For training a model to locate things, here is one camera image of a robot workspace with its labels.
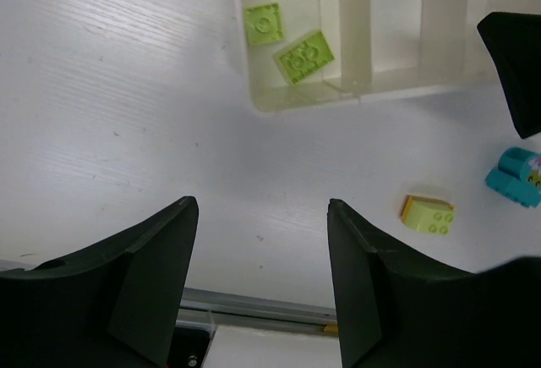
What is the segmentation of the green and orange lego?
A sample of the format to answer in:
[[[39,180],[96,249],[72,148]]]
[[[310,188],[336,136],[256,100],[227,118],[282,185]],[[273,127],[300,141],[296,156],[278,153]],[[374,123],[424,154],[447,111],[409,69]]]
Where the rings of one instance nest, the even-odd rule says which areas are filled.
[[[400,219],[418,233],[447,235],[455,219],[455,208],[444,200],[408,195]]]

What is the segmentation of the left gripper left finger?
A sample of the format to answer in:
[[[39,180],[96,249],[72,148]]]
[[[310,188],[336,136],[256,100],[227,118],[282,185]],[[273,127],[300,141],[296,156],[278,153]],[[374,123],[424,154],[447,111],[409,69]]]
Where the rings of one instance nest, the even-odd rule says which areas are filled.
[[[2,272],[2,366],[165,366],[198,218],[194,207],[170,207],[34,269]]]

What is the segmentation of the white three-compartment tray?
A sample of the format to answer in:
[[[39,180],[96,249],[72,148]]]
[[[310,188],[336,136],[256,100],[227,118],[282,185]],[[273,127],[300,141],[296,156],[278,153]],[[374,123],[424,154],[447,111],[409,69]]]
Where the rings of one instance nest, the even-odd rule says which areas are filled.
[[[234,1],[237,14],[269,3],[281,10],[281,41],[242,45],[245,90],[263,113],[434,95],[495,76],[476,31],[488,0]],[[315,30],[334,58],[291,85],[277,55]]]

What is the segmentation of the green square lego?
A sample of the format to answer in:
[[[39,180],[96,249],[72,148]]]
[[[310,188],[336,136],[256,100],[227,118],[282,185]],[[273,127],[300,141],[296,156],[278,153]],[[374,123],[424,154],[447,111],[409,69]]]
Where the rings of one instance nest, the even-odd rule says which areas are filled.
[[[279,3],[244,8],[243,23],[250,47],[282,41],[285,38]]]

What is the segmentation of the large teal printed lego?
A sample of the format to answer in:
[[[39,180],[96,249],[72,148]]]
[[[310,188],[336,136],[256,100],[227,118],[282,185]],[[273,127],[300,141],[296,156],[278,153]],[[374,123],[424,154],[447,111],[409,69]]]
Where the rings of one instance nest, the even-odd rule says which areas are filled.
[[[540,204],[540,155],[512,147],[485,178],[493,191],[526,208]]]

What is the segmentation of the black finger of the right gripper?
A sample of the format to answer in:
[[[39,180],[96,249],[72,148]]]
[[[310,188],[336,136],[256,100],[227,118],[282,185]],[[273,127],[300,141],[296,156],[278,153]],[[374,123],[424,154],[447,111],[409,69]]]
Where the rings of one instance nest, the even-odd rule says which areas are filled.
[[[492,12],[477,25],[518,135],[540,133],[540,16]]]

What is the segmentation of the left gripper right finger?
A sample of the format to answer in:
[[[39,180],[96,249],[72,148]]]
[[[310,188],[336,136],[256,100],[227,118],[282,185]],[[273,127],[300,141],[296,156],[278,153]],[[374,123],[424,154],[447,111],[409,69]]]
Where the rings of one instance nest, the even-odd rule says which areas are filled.
[[[344,366],[539,366],[539,258],[464,272],[353,210],[327,231]]]

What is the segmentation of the teal lego plate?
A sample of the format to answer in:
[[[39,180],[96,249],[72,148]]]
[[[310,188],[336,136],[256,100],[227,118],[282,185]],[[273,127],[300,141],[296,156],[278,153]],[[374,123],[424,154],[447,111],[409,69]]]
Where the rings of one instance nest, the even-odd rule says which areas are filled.
[[[324,33],[312,30],[276,52],[273,59],[284,80],[295,86],[334,62],[335,56]]]

